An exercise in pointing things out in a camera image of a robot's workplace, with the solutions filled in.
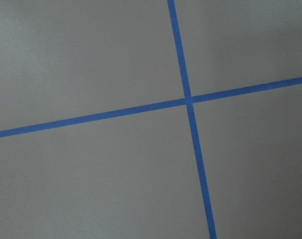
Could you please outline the blue tape grid lines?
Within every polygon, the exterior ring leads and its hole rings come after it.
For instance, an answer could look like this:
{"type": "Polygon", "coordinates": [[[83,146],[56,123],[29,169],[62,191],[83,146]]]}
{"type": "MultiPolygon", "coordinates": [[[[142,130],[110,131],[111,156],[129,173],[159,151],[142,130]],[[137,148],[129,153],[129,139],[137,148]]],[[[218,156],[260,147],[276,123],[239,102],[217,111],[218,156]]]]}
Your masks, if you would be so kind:
{"type": "Polygon", "coordinates": [[[134,114],[139,114],[139,113],[144,113],[144,112],[151,112],[151,111],[156,111],[156,110],[161,110],[161,109],[168,109],[168,108],[173,108],[173,107],[178,107],[178,106],[185,106],[187,109],[187,114],[188,114],[188,122],[189,122],[191,136],[192,136],[192,143],[193,143],[193,147],[194,147],[196,165],[197,165],[197,170],[198,170],[198,175],[199,175],[199,180],[200,180],[201,194],[202,194],[202,199],[203,199],[203,204],[204,204],[204,209],[205,209],[205,216],[206,216],[206,223],[207,223],[207,227],[208,227],[209,237],[211,239],[215,239],[215,238],[217,238],[217,232],[216,232],[213,210],[212,210],[211,200],[210,200],[210,195],[209,195],[208,182],[207,182],[207,178],[206,178],[204,159],[203,159],[202,150],[201,150],[201,143],[200,143],[197,121],[196,121],[196,116],[195,116],[194,104],[201,103],[201,102],[214,101],[214,100],[223,99],[223,98],[235,97],[235,96],[240,96],[240,95],[245,95],[245,94],[251,94],[251,93],[256,93],[256,92],[274,90],[274,89],[279,89],[279,88],[284,88],[284,87],[290,87],[290,86],[294,86],[294,85],[301,85],[302,77],[275,81],[275,82],[269,82],[269,83],[258,84],[258,85],[252,85],[252,86],[247,86],[247,87],[242,87],[242,88],[230,89],[230,90],[225,90],[225,91],[220,91],[220,92],[213,92],[213,93],[208,93],[208,94],[203,94],[203,95],[198,95],[198,96],[192,95],[175,2],[173,0],[169,0],[167,2],[167,5],[168,5],[168,10],[169,10],[170,22],[171,22],[172,31],[173,31],[174,44],[175,44],[179,71],[180,71],[180,76],[181,76],[181,82],[182,82],[182,87],[183,87],[183,93],[184,93],[183,98],[164,101],[164,102],[158,102],[158,103],[152,103],[152,104],[147,104],[147,105],[141,105],[141,106],[136,106],[136,107],[118,109],[118,110],[114,110],[114,111],[103,112],[103,113],[98,113],[98,114],[93,114],[93,115],[86,115],[86,116],[80,116],[80,117],[75,117],[75,118],[62,119],[62,120],[56,120],[56,121],[51,121],[51,122],[46,122],[46,123],[40,123],[40,124],[6,129],[6,130],[0,130],[0,138],[10,137],[10,136],[20,135],[20,134],[26,134],[26,133],[31,133],[31,132],[37,132],[37,131],[43,131],[43,130],[49,130],[49,129],[54,129],[54,128],[60,128],[60,127],[65,127],[65,126],[77,125],[77,124],[82,124],[82,123],[87,123],[87,122],[94,122],[94,121],[99,121],[99,120],[118,118],[118,117],[122,117],[122,116],[134,115],[134,114]]]}

